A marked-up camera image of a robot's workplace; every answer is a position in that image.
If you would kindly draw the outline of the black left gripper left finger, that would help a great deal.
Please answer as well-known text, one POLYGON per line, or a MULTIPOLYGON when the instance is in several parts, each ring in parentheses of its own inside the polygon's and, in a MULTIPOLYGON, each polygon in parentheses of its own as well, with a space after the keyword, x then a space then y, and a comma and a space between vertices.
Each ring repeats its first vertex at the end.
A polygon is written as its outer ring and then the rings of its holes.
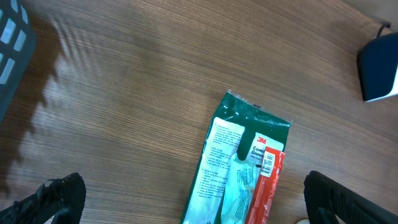
POLYGON ((34 194, 1 211, 1 223, 79 224, 86 199, 82 176, 75 172, 62 179, 51 179, 51 184, 41 185, 34 194))

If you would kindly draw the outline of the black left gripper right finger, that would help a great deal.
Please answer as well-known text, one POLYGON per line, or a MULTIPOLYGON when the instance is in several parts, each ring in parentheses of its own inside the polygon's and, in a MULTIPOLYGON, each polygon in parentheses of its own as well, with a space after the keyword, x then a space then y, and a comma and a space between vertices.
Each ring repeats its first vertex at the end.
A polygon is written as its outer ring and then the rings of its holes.
POLYGON ((315 170, 303 193, 310 224, 397 224, 397 215, 315 170))

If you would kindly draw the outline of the red sachet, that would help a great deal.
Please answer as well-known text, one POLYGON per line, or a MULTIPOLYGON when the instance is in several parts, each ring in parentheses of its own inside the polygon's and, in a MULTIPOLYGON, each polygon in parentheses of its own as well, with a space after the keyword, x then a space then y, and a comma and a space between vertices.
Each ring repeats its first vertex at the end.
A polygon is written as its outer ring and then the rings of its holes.
POLYGON ((245 224, 266 224, 271 211, 285 153, 266 147, 261 172, 245 224))

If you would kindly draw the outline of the light green sachet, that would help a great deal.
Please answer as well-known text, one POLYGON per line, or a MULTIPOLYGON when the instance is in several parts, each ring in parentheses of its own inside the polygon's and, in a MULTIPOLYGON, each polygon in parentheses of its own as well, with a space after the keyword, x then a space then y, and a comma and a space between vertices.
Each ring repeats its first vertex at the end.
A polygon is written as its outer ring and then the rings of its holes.
POLYGON ((256 188, 258 168, 232 155, 221 209, 222 224, 243 224, 256 188))

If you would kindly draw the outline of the green glove package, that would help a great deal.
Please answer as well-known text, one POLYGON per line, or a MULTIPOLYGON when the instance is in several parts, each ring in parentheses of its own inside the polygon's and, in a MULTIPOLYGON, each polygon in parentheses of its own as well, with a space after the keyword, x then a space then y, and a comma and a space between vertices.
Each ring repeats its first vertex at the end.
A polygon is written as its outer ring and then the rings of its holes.
POLYGON ((266 147, 284 151, 290 126, 228 91, 209 126, 181 223, 221 223, 232 155, 255 163, 259 178, 266 147))

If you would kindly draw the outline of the green lid jar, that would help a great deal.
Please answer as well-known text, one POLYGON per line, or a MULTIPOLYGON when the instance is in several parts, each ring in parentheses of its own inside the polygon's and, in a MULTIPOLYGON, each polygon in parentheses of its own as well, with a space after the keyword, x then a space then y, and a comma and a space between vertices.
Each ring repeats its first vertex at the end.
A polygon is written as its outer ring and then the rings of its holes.
POLYGON ((309 219, 299 220, 296 224, 310 224, 309 219))

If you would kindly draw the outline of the white barcode scanner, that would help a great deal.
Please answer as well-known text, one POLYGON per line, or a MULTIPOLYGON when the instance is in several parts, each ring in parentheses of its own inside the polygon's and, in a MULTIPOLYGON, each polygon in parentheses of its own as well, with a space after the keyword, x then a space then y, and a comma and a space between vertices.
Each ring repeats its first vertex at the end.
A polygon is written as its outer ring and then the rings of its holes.
POLYGON ((384 22, 376 37, 357 54, 357 68, 363 101, 372 102, 397 95, 397 33, 384 22))

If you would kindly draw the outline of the grey plastic basket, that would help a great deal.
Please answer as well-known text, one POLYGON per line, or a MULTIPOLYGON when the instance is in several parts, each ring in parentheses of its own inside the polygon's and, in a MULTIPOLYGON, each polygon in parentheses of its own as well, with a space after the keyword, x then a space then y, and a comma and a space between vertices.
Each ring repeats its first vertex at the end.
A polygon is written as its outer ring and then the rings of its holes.
POLYGON ((20 0, 1 0, 1 118, 35 51, 36 36, 20 0))

